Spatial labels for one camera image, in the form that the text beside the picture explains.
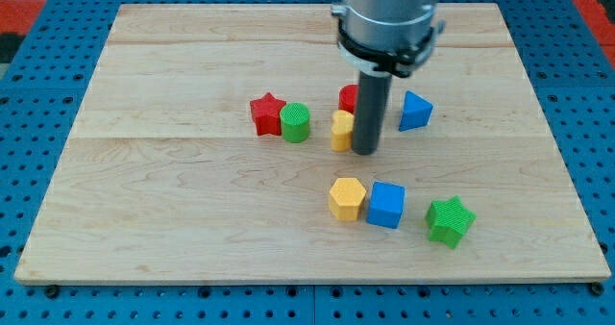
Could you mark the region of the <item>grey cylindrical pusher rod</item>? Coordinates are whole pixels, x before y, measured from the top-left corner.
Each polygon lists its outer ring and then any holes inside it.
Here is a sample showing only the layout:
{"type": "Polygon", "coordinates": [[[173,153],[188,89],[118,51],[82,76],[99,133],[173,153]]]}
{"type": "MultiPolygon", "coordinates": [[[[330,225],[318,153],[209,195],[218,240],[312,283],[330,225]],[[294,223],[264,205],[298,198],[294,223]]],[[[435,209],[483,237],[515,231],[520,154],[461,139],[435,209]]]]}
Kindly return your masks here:
{"type": "Polygon", "coordinates": [[[391,82],[391,75],[359,73],[352,141],[359,155],[371,155],[378,149],[391,82]]]}

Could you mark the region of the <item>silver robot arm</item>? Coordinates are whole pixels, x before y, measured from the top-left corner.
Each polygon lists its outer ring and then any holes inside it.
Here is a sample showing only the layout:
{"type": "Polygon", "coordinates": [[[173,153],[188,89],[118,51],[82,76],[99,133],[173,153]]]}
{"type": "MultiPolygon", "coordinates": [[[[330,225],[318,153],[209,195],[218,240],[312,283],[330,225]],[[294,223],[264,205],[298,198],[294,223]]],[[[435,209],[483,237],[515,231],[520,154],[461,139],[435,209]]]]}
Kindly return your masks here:
{"type": "Polygon", "coordinates": [[[342,58],[358,70],[352,150],[378,149],[394,77],[407,78],[431,56],[445,23],[440,0],[341,0],[332,4],[342,58]]]}

